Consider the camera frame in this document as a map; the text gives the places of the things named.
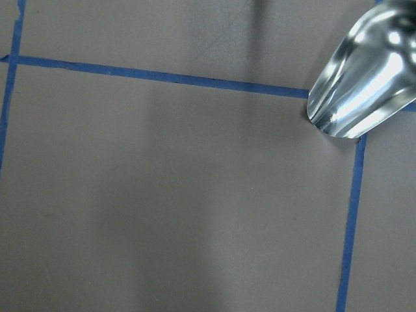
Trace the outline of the metal scoop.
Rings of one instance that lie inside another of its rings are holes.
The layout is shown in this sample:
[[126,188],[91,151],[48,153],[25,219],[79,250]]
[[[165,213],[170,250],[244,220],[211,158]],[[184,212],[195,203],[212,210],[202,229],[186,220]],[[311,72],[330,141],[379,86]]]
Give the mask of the metal scoop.
[[322,133],[358,138],[415,101],[415,2],[382,1],[360,17],[309,91]]

